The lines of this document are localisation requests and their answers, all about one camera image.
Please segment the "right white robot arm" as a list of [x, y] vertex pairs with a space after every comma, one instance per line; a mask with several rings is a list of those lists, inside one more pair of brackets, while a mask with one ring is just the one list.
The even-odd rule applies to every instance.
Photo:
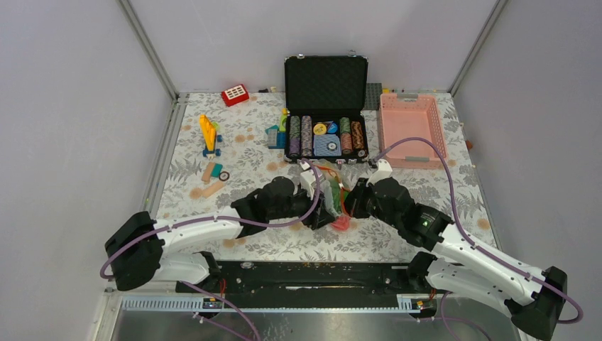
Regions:
[[375, 173], [358, 179], [344, 207], [355, 218], [386, 223], [419, 248], [407, 268], [408, 286], [478, 301], [531, 337], [551, 340], [566, 302], [567, 274], [556, 266], [531, 266], [461, 232], [450, 216], [415, 202], [391, 173], [380, 160]]

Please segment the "clear orange-zip bag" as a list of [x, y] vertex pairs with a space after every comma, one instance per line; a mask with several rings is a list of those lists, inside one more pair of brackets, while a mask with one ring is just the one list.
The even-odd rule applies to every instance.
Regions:
[[327, 212], [334, 217], [334, 221], [330, 225], [336, 231], [345, 232], [351, 226], [350, 215], [344, 207], [346, 196], [351, 192], [349, 182], [343, 173], [329, 161], [315, 161], [314, 165], [324, 176], [321, 189], [324, 193], [325, 206]]

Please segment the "green white bok choy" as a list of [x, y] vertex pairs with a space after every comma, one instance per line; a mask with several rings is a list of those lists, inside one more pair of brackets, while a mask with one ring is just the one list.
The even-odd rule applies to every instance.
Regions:
[[332, 209], [337, 214], [342, 213], [341, 208], [341, 187], [336, 179], [329, 179], [330, 197], [332, 199]]

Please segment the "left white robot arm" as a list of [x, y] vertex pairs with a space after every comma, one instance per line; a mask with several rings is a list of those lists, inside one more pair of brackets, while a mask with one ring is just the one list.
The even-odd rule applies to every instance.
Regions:
[[221, 210], [171, 220], [155, 220], [148, 211], [133, 214], [105, 242], [108, 259], [100, 276], [120, 291], [160, 281], [189, 282], [213, 291], [221, 276], [213, 256], [208, 251], [186, 254], [186, 248], [297, 223], [319, 229], [335, 221], [322, 191], [326, 183], [320, 169], [307, 159], [299, 165], [299, 184], [279, 176]]

